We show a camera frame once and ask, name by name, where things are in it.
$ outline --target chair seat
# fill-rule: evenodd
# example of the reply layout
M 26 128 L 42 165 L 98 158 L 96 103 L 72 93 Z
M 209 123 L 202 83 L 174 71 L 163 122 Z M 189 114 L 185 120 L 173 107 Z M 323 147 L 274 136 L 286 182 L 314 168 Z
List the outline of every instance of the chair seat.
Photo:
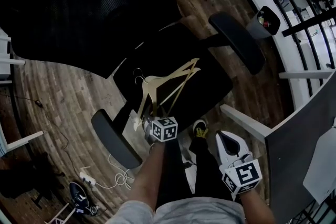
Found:
M 178 131 L 181 132 L 220 102 L 233 87 L 224 69 L 188 28 L 182 24 L 164 28 L 137 48 L 113 78 L 137 112 L 142 100 L 142 80 L 137 78 L 135 84 L 135 76 L 141 74 L 139 70 L 134 71 L 136 68 L 140 68 L 145 77 L 165 77 L 193 58 L 199 58 L 195 67 L 201 70 L 187 81 L 169 115 L 176 118 Z M 164 100 L 185 78 L 175 78 L 160 86 L 157 103 Z M 175 95 L 163 105 L 166 112 Z

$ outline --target clothes hanger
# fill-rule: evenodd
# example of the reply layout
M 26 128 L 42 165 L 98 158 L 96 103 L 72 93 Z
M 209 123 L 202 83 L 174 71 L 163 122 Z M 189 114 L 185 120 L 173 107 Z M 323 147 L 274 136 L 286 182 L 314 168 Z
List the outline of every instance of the clothes hanger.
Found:
M 200 71 L 200 68 L 194 68 L 194 70 L 193 70 L 193 72 L 192 72 L 192 74 L 190 75 L 189 78 L 191 78 L 198 71 Z M 184 70 L 180 73 L 175 74 L 171 79 L 181 77 L 181 76 L 185 76 L 185 75 L 188 75 L 189 73 L 190 73 L 190 69 L 187 69 L 187 70 Z M 149 77 L 146 77 L 146 78 L 143 79 L 143 82 L 142 82 L 142 100 L 141 100 L 141 104 L 139 106 L 137 117 L 135 118 L 134 125 L 133 125 L 135 131 L 137 130 L 138 126 L 140 125 L 141 114 L 142 114 L 144 105 L 146 103 L 147 97 L 149 95 L 148 85 L 149 85 L 149 83 L 151 83 L 152 80 L 161 79 L 161 78 L 165 78 L 165 77 L 149 76 Z M 182 84 L 180 84 L 163 102 L 161 102 L 160 105 L 162 105 L 165 101 L 167 101 L 181 86 L 182 86 Z M 155 103 L 156 103 L 156 91 L 155 91 L 154 95 L 150 95 L 150 98 L 152 99 L 152 102 L 155 101 Z
M 167 116 L 169 116 L 169 114 L 170 114 L 170 112 L 172 111 L 173 106 L 174 106 L 174 104 L 176 103 L 177 99 L 179 98 L 179 96 L 180 96 L 180 94 L 181 94 L 181 92 L 182 92 L 182 90 L 183 90 L 183 88 L 184 88 L 184 86 L 185 86 L 187 80 L 190 78 L 191 73 L 194 71 L 195 65 L 196 65 L 196 63 L 194 63 L 193 66 L 191 66 L 191 69 L 190 69 L 190 71 L 189 71 L 187 77 L 186 77 L 185 80 L 183 81 L 180 90 L 178 91 L 178 93 L 177 93 L 177 95 L 176 95 L 176 97 L 175 97 L 175 99 L 174 99 L 172 105 L 170 106 L 170 108 L 169 108 L 169 110 L 168 110 Z
M 159 86 L 161 86 L 162 84 L 166 83 L 168 80 L 172 79 L 172 78 L 176 78 L 176 77 L 180 77 L 180 76 L 185 76 L 190 74 L 190 69 L 188 70 L 184 70 L 187 67 L 189 67 L 190 65 L 195 66 L 195 64 L 197 63 L 197 61 L 199 60 L 199 58 L 194 58 L 191 61 L 187 62 L 186 64 L 182 65 L 180 68 L 178 68 L 177 70 L 175 70 L 173 73 L 171 73 L 170 75 L 166 76 L 166 77 L 155 77 L 155 76 L 149 76 L 146 78 L 143 78 L 143 82 L 142 82 L 142 101 L 137 113 L 137 117 L 135 118 L 134 121 L 134 130 L 137 130 L 138 126 L 139 126 L 139 122 L 140 122 L 140 117 L 144 108 L 144 105 L 146 103 L 146 99 L 147 96 L 150 95 L 152 102 L 153 102 L 153 116 L 156 116 L 156 111 L 157 111 L 157 105 L 156 105 L 156 90 Z M 195 72 L 200 71 L 199 68 L 194 68 L 192 75 Z
M 184 76 L 190 72 L 190 70 L 185 70 L 187 67 L 194 65 L 197 63 L 199 58 L 194 58 L 191 61 L 187 62 L 186 64 L 182 65 L 180 68 L 175 70 L 173 73 L 168 75 L 167 77 L 154 79 L 150 83 L 148 83 L 148 94 L 150 95 L 153 103 L 153 117 L 156 117 L 156 111 L 157 111 L 157 104 L 156 104 L 156 90 L 158 87 L 160 87 L 162 84 L 166 83 L 170 79 Z

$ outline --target black pants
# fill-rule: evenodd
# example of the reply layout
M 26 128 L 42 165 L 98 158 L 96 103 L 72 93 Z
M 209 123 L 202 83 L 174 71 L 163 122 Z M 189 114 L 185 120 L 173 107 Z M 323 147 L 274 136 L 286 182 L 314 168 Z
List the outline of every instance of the black pants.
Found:
M 196 154 L 197 176 L 195 194 L 190 191 L 177 139 L 166 143 L 162 176 L 156 208 L 167 202 L 191 197 L 213 197 L 231 200 L 231 193 L 222 181 L 222 173 L 214 156 L 209 152 L 206 139 L 196 137 L 190 145 Z

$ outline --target black railing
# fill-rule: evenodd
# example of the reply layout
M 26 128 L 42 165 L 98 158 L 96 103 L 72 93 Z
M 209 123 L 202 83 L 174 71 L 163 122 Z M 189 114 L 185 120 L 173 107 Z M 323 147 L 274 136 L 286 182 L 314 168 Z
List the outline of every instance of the black railing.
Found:
M 329 56 L 329 60 L 330 60 L 330 65 L 328 64 L 328 66 L 332 69 L 335 69 L 335 63 L 334 63 L 334 58 L 332 55 L 332 50 L 330 48 L 330 44 L 328 41 L 328 37 L 326 35 L 326 32 L 324 30 L 324 27 L 322 25 L 322 22 L 326 21 L 326 20 L 330 20 L 333 19 L 334 22 L 336 23 L 336 8 L 333 8 L 330 0 L 321 0 L 325 3 L 325 8 L 321 8 L 319 2 L 313 2 L 313 0 L 306 0 L 308 6 L 311 8 L 312 12 L 313 12 L 313 17 L 308 19 L 308 20 L 304 20 L 302 14 L 301 14 L 301 9 L 297 6 L 297 4 L 295 3 L 294 0 L 288 0 L 289 3 L 292 5 L 293 11 L 295 13 L 295 15 L 297 16 L 298 20 L 299 20 L 299 24 L 297 25 L 292 25 L 292 23 L 290 22 L 288 15 L 286 14 L 285 9 L 282 6 L 282 3 L 280 2 L 280 0 L 273 0 L 275 2 L 275 4 L 277 5 L 277 7 L 279 8 L 280 12 L 282 13 L 284 20 L 286 22 L 286 24 L 288 25 L 288 29 L 284 30 L 282 33 L 283 35 L 286 36 L 292 36 L 293 40 L 298 48 L 299 51 L 299 55 L 302 61 L 302 66 L 304 68 L 304 70 L 308 70 L 308 66 L 307 66 L 307 62 L 305 60 L 304 54 L 302 52 L 302 48 L 300 45 L 300 41 L 297 37 L 297 33 L 300 31 L 304 31 L 304 33 L 307 35 L 307 40 L 310 44 L 311 47 L 311 51 L 314 57 L 314 61 L 316 64 L 316 68 L 317 69 L 321 69 L 321 65 L 320 65 L 320 60 L 319 60 L 319 56 L 317 54 L 314 42 L 311 38 L 311 35 L 308 31 L 308 28 L 311 26 L 315 26 L 318 25 L 322 34 L 322 37 L 324 39 L 325 45 L 326 45 L 326 50 L 328 52 L 328 56 Z M 310 96 L 312 96 L 313 92 L 312 92 L 312 86 L 311 86 L 311 81 L 310 79 L 307 79 L 307 86 L 308 86 L 308 90 L 309 90 L 309 94 Z
M 320 224 L 331 211 L 333 211 L 333 214 L 336 214 L 335 191 L 319 206 L 315 200 L 312 201 L 287 224 Z

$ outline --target trash bin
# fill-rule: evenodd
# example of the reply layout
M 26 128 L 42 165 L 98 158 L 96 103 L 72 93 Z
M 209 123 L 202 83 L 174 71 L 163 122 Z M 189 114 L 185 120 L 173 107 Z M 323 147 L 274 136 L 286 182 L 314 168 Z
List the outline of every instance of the trash bin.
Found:
M 255 39 L 262 39 L 275 35 L 279 27 L 278 16 L 269 7 L 264 6 L 252 18 L 246 29 Z

